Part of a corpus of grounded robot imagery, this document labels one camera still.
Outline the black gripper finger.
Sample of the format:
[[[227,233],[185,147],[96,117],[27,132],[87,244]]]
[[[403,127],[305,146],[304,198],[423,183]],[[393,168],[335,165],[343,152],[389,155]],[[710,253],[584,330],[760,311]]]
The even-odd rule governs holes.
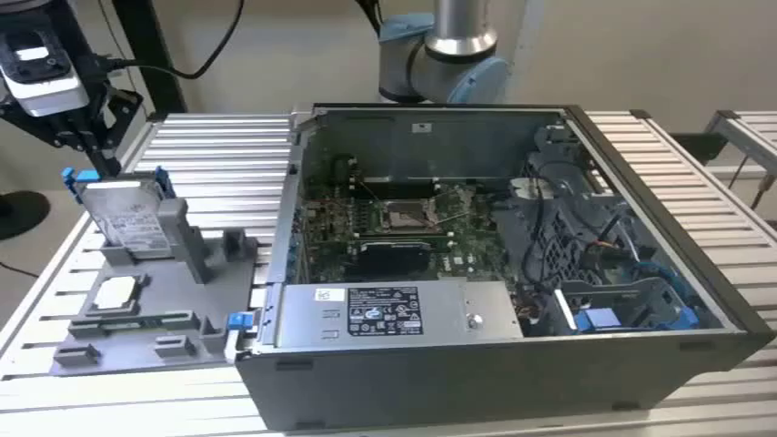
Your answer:
[[[141,109],[143,96],[112,85],[109,73],[120,64],[117,60],[97,55],[85,39],[76,47],[71,56],[88,95],[88,104],[73,116],[76,133],[92,166],[104,178],[111,178],[121,171],[116,151]]]
[[[63,148],[64,144],[59,137],[59,129],[55,128],[45,117],[29,116],[19,103],[1,103],[1,119],[52,147]]]

